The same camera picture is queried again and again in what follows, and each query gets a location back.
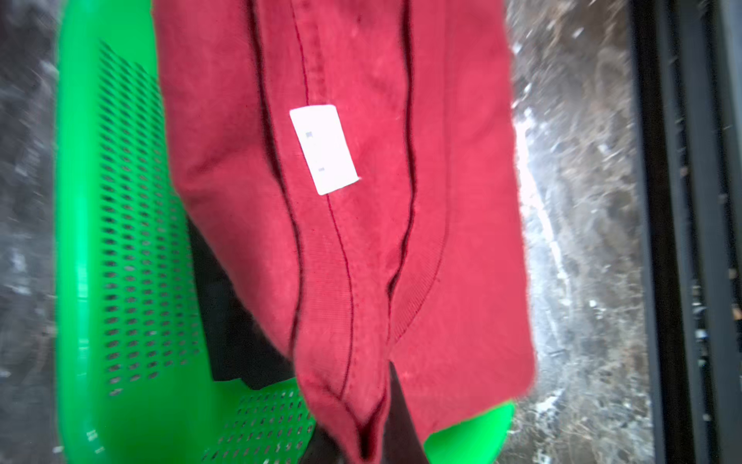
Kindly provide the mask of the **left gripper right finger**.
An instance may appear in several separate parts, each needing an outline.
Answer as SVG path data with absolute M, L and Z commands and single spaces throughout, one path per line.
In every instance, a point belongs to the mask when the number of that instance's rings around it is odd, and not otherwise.
M 394 367 L 390 363 L 390 411 L 386 419 L 382 464 L 429 464 L 407 407 Z

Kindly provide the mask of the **green plastic basket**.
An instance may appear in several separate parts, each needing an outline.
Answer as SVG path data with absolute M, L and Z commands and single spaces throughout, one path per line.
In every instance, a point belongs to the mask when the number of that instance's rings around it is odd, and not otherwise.
M 296 373 L 213 380 L 173 183 L 156 1 L 71 1 L 57 116 L 57 375 L 75 463 L 299 463 L 318 423 Z M 429 436 L 430 463 L 492 463 L 514 399 Z

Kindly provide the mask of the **black t-shirt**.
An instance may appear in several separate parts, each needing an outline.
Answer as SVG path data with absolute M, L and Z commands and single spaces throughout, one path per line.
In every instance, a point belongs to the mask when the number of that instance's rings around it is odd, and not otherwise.
M 243 307 L 231 280 L 193 222 L 187 223 L 196 293 L 213 380 L 257 391 L 295 376 Z

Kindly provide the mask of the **red t-shirt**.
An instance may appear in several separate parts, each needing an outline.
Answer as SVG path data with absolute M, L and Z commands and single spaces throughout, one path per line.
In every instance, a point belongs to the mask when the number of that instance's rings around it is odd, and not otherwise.
M 157 1 L 185 210 L 346 463 L 535 371 L 500 1 Z

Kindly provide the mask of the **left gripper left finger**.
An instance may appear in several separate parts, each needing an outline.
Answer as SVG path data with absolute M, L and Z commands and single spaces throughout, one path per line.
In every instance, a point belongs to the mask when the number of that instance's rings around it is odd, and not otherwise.
M 317 426 L 309 440 L 299 464 L 345 464 L 340 446 L 322 427 Z

